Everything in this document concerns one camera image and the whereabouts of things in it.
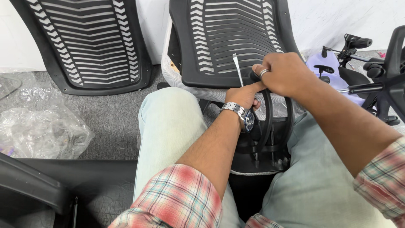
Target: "wristwatch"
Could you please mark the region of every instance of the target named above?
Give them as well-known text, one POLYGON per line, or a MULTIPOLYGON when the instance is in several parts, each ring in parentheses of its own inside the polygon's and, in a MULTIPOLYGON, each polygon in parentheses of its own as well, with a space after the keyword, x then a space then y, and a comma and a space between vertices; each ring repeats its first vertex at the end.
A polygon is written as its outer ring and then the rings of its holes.
POLYGON ((235 102, 227 102, 222 106, 222 110, 232 110, 239 116, 239 123, 244 132, 248 133, 252 130, 254 124, 254 116, 250 109, 245 109, 244 107, 238 105, 235 102))

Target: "hand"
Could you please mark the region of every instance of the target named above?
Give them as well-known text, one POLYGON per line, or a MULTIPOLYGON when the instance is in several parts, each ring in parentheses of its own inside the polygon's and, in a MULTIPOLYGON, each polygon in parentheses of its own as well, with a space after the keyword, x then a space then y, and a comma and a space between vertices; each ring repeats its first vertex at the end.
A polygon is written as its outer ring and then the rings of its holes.
POLYGON ((294 52, 267 54, 263 59, 263 65, 255 64, 252 69, 257 75, 264 69, 270 70, 263 74, 263 84, 271 92, 293 99, 320 82, 294 52))
POLYGON ((244 108, 250 109, 253 106, 253 109, 257 110, 260 108, 260 101, 256 100, 254 96, 264 89, 266 89, 266 86, 262 82, 240 88, 230 88, 226 92, 225 103, 235 102, 244 108))

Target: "left hand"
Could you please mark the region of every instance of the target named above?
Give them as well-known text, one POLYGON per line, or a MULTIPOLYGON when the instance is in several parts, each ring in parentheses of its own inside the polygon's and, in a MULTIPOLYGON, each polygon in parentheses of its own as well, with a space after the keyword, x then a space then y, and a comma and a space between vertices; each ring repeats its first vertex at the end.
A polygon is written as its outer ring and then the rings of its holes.
POLYGON ((260 107, 260 101, 256 100, 254 96, 257 92, 266 88, 262 82, 256 82, 240 88, 230 88, 226 92, 225 103, 235 102, 247 109, 253 106, 253 110, 256 111, 260 107))

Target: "leg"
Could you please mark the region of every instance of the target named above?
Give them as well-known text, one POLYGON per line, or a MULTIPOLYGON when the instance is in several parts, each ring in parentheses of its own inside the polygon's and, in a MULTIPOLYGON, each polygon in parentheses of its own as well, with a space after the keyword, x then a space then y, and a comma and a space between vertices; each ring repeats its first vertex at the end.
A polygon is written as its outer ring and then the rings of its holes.
POLYGON ((290 228, 395 227, 353 190, 353 177, 311 114, 297 118, 288 147, 291 167, 274 177, 264 216, 290 228))
MULTIPOLYGON (((134 199, 148 180, 174 164, 204 133, 204 122, 197 98, 176 88, 164 88, 146 96, 138 114, 141 148, 136 170, 134 199)), ((230 187, 222 201, 222 227, 239 227, 239 217, 230 187)))

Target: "plaid shirt sleeve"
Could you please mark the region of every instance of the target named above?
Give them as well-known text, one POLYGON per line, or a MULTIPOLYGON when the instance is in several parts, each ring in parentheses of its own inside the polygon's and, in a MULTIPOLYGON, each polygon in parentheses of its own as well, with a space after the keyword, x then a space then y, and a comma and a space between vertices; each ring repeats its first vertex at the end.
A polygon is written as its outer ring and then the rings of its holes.
POLYGON ((353 185, 385 218, 405 227, 405 137, 375 157, 353 185))
MULTIPOLYGON (((152 177, 109 228, 219 227, 221 216, 221 199, 211 182, 196 169, 177 164, 152 177)), ((282 228, 260 214, 252 216, 246 227, 282 228)))

